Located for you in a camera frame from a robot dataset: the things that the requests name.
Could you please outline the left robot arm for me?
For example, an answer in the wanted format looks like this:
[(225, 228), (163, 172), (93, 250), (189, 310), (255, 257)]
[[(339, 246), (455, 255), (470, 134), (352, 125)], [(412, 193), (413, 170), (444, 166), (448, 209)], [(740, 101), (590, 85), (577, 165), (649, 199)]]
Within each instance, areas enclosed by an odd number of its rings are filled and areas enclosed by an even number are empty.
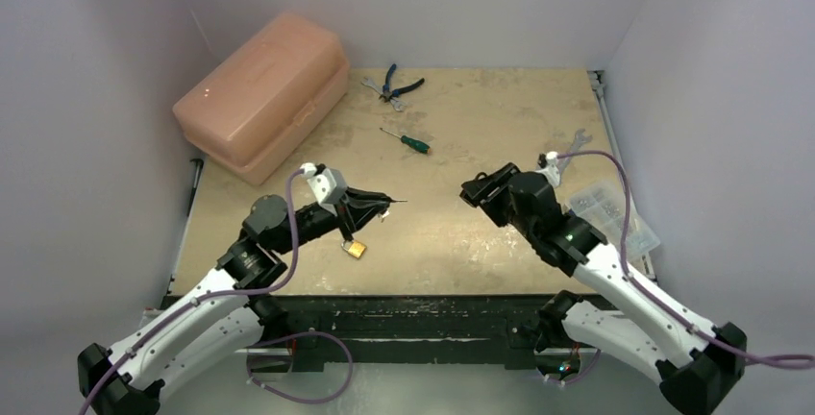
[(293, 275), (280, 259), (329, 232), (346, 242), (394, 199), (374, 191), (319, 184), (317, 200), (295, 209), (284, 197), (258, 198), (239, 237), (175, 304), (132, 335), (78, 356), (80, 413), (156, 414), (171, 395), (233, 352), (286, 334), (273, 292)]

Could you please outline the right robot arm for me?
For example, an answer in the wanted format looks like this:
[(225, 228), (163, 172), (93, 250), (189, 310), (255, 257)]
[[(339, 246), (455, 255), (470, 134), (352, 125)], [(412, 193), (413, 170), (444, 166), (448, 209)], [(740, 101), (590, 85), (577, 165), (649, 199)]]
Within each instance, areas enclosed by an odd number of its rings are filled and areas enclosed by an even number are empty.
[(598, 229), (562, 209), (544, 175), (508, 163), (463, 183), (459, 196), (613, 305), (600, 310), (559, 292), (538, 312), (537, 350), (567, 340), (595, 347), (654, 381), (681, 414), (712, 413), (743, 377), (746, 334), (732, 323), (715, 325), (632, 268)]

